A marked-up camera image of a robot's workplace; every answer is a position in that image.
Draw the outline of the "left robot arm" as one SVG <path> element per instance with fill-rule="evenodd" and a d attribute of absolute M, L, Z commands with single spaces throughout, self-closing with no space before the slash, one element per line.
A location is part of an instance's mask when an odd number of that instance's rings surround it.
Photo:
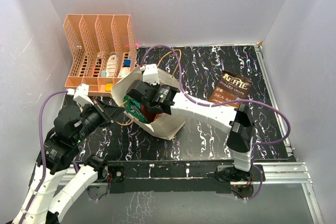
<path fill-rule="evenodd" d="M 114 123 L 123 112 L 123 107 L 111 106 L 99 99 L 92 99 L 82 109 L 77 105 L 62 108 L 54 127 L 41 138 L 41 150 L 26 199 L 12 223 L 60 223 L 91 183 L 104 181 L 109 173 L 107 161 L 92 154 L 71 181 L 57 191 L 79 153 L 78 145 L 97 128 Z"/>

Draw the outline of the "orange chips bag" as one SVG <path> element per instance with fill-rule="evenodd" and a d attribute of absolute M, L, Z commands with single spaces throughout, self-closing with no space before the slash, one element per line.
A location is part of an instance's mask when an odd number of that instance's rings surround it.
<path fill-rule="evenodd" d="M 154 122 L 156 119 L 158 119 L 159 117 L 163 115 L 163 113 L 157 114 L 157 113 L 149 112 L 148 109 L 145 108 L 145 106 L 143 105 L 140 105 L 140 110 L 143 116 L 146 118 L 147 124 Z"/>

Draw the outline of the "brown Kettle chips bag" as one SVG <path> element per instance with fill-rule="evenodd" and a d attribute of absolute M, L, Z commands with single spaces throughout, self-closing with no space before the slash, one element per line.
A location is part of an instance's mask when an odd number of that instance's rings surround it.
<path fill-rule="evenodd" d="M 222 77 L 208 98 L 212 103 L 223 103 L 232 100 L 247 99 L 253 83 L 249 78 L 222 71 Z"/>

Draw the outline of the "brown paper bag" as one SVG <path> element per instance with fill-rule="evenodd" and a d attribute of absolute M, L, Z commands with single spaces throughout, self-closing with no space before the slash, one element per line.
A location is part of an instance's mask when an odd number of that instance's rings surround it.
<path fill-rule="evenodd" d="M 124 106 L 123 98 L 126 96 L 126 91 L 135 80 L 142 81 L 142 72 L 140 67 L 135 67 L 126 77 L 117 82 L 111 90 L 111 95 L 117 105 Z M 153 106 L 148 109 L 152 113 L 163 113 L 161 117 L 152 123 L 142 123 L 136 118 L 128 114 L 125 110 L 125 115 L 134 120 L 133 123 L 145 130 L 154 137 L 162 138 L 164 140 L 171 140 L 174 135 L 185 124 L 185 119 L 182 116 L 172 115 L 171 106 L 174 105 L 173 98 L 180 92 L 178 81 L 169 73 L 158 68 L 160 87 L 156 93 Z"/>

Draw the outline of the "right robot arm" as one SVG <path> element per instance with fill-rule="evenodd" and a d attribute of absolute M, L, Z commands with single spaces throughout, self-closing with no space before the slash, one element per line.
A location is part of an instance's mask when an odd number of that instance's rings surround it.
<path fill-rule="evenodd" d="M 227 134 L 226 145 L 234 164 L 217 172 L 217 179 L 225 182 L 253 179 L 253 136 L 255 125 L 250 108 L 241 103 L 237 108 L 187 98 L 178 88 L 166 84 L 151 85 L 135 80 L 126 94 L 151 113 L 182 116 L 207 123 Z"/>

